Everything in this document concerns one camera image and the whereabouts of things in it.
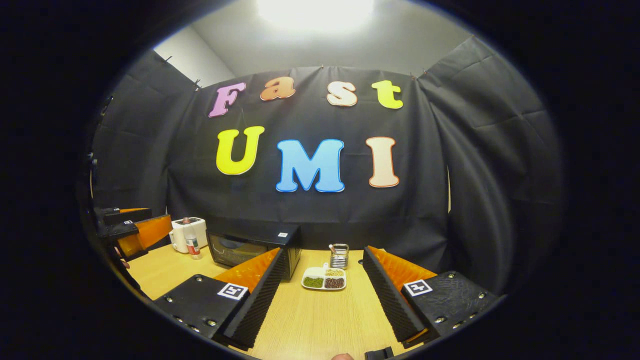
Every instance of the blue letter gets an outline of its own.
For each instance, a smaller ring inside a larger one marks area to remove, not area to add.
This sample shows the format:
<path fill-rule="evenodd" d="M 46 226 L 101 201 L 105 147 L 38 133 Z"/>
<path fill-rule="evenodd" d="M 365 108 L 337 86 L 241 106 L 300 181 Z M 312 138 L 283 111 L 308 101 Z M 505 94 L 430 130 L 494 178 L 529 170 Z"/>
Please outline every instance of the blue letter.
<path fill-rule="evenodd" d="M 280 182 L 276 184 L 279 192 L 294 192 L 298 189 L 298 184 L 293 181 L 294 171 L 305 191 L 311 188 L 318 172 L 320 180 L 316 183 L 317 191 L 337 193 L 344 190 L 344 184 L 340 182 L 340 150 L 344 147 L 344 142 L 323 140 L 311 160 L 297 140 L 282 140 L 277 147 L 282 152 L 282 175 Z"/>

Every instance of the foam letter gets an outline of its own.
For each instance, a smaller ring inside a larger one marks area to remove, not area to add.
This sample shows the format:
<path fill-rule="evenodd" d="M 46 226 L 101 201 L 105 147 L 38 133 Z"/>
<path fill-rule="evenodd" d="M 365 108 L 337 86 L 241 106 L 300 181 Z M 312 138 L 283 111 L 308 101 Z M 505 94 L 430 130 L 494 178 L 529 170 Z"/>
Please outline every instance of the foam letter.
<path fill-rule="evenodd" d="M 213 104 L 213 110 L 209 113 L 209 117 L 216 117 L 227 113 L 228 109 L 226 105 L 233 105 L 238 96 L 238 91 L 243 91 L 246 88 L 245 83 L 238 83 L 229 86 L 223 86 L 218 89 L 218 97 Z"/>
<path fill-rule="evenodd" d="M 326 89 L 329 90 L 326 99 L 331 105 L 353 106 L 358 102 L 358 97 L 353 93 L 356 87 L 352 83 L 334 81 Z"/>
<path fill-rule="evenodd" d="M 391 147 L 396 141 L 385 136 L 377 136 L 368 138 L 365 143 L 371 148 L 373 156 L 373 176 L 369 179 L 369 185 L 374 188 L 398 185 L 400 179 L 394 174 L 394 160 L 391 157 Z"/>
<path fill-rule="evenodd" d="M 394 86 L 391 81 L 383 80 L 371 84 L 371 87 L 378 89 L 378 102 L 386 108 L 402 108 L 402 101 L 394 98 L 394 92 L 400 92 L 400 86 Z"/>
<path fill-rule="evenodd" d="M 264 89 L 260 94 L 260 98 L 264 101 L 283 99 L 296 92 L 293 88 L 293 78 L 290 78 L 289 76 L 281 76 L 279 78 L 269 80 L 264 84 L 264 87 L 266 87 L 266 89 Z"/>
<path fill-rule="evenodd" d="M 294 192 L 298 184 L 293 181 L 296 172 L 300 185 L 305 191 L 320 173 L 320 180 L 316 183 L 319 192 L 341 192 L 344 184 L 340 182 L 340 150 L 344 142 L 335 139 L 323 140 L 311 160 L 307 156 L 302 144 L 297 140 L 282 140 L 277 145 L 282 152 L 282 175 L 276 184 L 279 192 Z"/>
<path fill-rule="evenodd" d="M 244 130 L 246 135 L 246 147 L 244 148 L 244 157 L 240 161 L 231 160 L 231 149 L 234 146 L 234 139 L 240 133 L 238 130 L 224 130 L 218 134 L 220 144 L 218 144 L 218 153 L 216 154 L 216 166 L 222 174 L 239 175 L 243 174 L 255 163 L 255 155 L 258 151 L 258 137 L 264 132 L 262 126 L 247 127 Z"/>

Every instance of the hand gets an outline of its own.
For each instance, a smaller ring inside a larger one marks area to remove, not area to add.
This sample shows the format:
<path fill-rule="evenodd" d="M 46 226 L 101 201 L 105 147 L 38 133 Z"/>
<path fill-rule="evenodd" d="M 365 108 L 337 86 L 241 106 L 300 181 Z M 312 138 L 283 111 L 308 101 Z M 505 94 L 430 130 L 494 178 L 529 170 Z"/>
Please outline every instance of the hand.
<path fill-rule="evenodd" d="M 351 357 L 351 355 L 345 353 L 345 354 L 338 354 L 332 357 L 331 360 L 353 360 L 353 358 Z"/>
<path fill-rule="evenodd" d="M 114 248 L 114 249 L 116 249 L 116 252 L 118 253 L 118 256 L 120 256 L 120 257 L 121 257 L 121 258 L 120 258 L 120 261 L 122 261 L 122 263 L 124 264 L 124 267 L 126 267 L 126 268 L 130 269 L 130 268 L 131 268 L 131 265 L 129 265 L 129 263 L 128 263 L 128 262 L 126 262 L 126 261 L 124 261 L 124 259 L 122 259 L 122 255 L 120 254 L 120 251 L 118 250 L 118 248 L 117 248 L 117 247 L 113 247 L 113 248 Z"/>

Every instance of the white toaster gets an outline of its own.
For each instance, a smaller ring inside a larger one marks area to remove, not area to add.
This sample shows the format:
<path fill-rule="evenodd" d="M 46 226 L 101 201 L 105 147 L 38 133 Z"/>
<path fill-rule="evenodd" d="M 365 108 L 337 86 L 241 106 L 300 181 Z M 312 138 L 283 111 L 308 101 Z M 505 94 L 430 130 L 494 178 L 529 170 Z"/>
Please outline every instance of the white toaster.
<path fill-rule="evenodd" d="M 196 239 L 198 239 L 198 247 L 202 250 L 207 246 L 207 224 L 201 218 L 189 217 L 191 225 L 196 230 Z M 169 238 L 171 238 L 171 245 L 176 251 L 189 253 L 187 249 L 187 243 L 184 241 L 184 234 L 182 233 L 182 219 L 174 220 L 171 222 L 173 230 L 169 232 Z"/>

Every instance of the plastic bottle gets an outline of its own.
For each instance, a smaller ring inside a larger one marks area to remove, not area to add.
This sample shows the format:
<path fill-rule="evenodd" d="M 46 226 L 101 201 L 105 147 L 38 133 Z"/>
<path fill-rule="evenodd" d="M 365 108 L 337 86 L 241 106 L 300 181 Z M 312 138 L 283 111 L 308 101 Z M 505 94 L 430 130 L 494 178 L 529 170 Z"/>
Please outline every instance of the plastic bottle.
<path fill-rule="evenodd" d="M 196 237 L 196 229 L 191 225 L 189 218 L 182 219 L 182 233 L 184 234 L 184 241 L 187 243 L 187 249 L 189 249 L 191 258 L 194 260 L 202 259 L 200 247 L 198 246 L 198 238 Z"/>

